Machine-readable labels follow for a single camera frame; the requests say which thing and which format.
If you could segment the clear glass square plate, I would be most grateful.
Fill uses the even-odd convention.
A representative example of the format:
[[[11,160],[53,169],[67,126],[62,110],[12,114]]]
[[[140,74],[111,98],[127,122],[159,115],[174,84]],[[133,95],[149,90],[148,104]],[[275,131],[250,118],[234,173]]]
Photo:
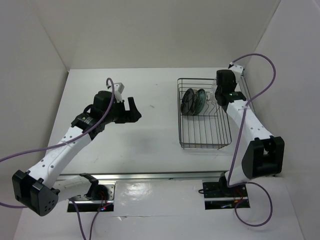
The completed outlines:
[[[216,99],[217,87],[218,87],[217,80],[214,79],[209,92],[209,100],[211,101],[212,104],[215,104],[217,102],[217,99]]]

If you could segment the blue patterned round plate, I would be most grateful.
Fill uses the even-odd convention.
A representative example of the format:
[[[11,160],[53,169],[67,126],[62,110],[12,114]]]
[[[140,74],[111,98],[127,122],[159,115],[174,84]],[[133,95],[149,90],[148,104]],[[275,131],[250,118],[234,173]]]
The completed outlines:
[[[202,111],[206,101],[207,101],[207,93],[204,89],[201,88],[198,90],[197,105],[194,113],[195,115],[198,115]]]

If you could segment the smoky glass square plate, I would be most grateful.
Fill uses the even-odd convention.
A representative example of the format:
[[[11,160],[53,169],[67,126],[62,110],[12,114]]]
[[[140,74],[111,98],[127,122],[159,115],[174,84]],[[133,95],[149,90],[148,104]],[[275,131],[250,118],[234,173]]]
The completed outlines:
[[[193,105],[191,108],[191,115],[196,116],[200,113],[200,96],[198,90],[193,90],[194,98],[193,98]]]

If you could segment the black round plate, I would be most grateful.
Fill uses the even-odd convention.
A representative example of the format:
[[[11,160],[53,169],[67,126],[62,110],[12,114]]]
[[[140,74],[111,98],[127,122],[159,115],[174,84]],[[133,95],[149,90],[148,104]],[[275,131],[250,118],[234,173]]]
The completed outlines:
[[[195,91],[189,88],[183,95],[180,105],[181,114],[192,116],[195,112]]]

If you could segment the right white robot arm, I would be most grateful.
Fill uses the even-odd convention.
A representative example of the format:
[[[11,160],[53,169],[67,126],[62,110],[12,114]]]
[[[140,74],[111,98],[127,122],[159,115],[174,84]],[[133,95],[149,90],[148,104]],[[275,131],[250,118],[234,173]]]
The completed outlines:
[[[218,105],[239,128],[230,170],[221,176],[223,180],[218,184],[220,194],[230,196],[237,185],[279,174],[283,166],[285,142],[263,126],[244,94],[236,91],[236,75],[232,70],[218,70],[216,84]]]

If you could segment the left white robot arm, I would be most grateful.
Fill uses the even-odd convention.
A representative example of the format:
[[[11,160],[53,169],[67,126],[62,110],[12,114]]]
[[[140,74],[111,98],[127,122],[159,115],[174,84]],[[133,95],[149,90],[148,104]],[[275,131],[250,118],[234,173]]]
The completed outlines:
[[[88,200],[105,198],[108,189],[88,173],[58,181],[57,178],[72,159],[109,123],[135,123],[141,118],[133,97],[124,100],[112,97],[110,91],[99,91],[84,111],[75,117],[57,147],[47,153],[37,164],[12,176],[15,198],[39,216],[48,215],[57,203],[76,196]]]

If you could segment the right side aluminium rail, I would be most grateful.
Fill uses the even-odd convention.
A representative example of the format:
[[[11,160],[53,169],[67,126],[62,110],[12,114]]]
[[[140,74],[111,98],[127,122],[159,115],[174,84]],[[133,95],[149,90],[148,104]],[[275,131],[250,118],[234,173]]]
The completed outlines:
[[[240,85],[240,89],[242,91],[242,93],[245,95],[245,97],[247,98],[247,100],[252,98],[252,95],[250,93],[249,90],[249,86],[246,80],[246,73],[245,73],[245,69],[243,69],[242,74],[240,76],[240,80],[239,80],[239,85]]]

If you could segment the aluminium rail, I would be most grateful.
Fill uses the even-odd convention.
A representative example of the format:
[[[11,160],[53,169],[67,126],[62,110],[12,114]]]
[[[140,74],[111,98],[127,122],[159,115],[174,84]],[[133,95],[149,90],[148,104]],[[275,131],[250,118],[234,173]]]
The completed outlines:
[[[218,180],[222,171],[90,173],[101,181]]]
[[[252,95],[250,93],[249,90],[249,86],[246,80],[246,73],[245,73],[245,69],[243,69],[242,74],[240,76],[240,80],[239,80],[239,85],[240,85],[240,89],[242,91],[242,93],[245,95],[245,97],[247,98],[247,100],[252,98]]]

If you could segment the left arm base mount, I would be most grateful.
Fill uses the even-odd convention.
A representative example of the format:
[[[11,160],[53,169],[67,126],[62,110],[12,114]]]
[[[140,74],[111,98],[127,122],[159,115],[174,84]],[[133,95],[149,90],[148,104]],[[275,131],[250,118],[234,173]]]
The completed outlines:
[[[80,213],[93,213],[100,208],[102,208],[101,212],[114,211],[116,182],[102,180],[100,184],[104,187],[97,191],[93,199],[88,199],[83,195],[73,198]]]

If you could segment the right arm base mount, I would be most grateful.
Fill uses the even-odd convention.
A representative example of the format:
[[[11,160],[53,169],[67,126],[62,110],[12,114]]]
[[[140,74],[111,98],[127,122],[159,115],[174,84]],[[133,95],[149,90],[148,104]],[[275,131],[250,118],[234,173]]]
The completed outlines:
[[[198,193],[204,198],[205,210],[229,210],[236,206],[239,209],[251,207],[245,185],[229,188],[219,178],[202,180]]]

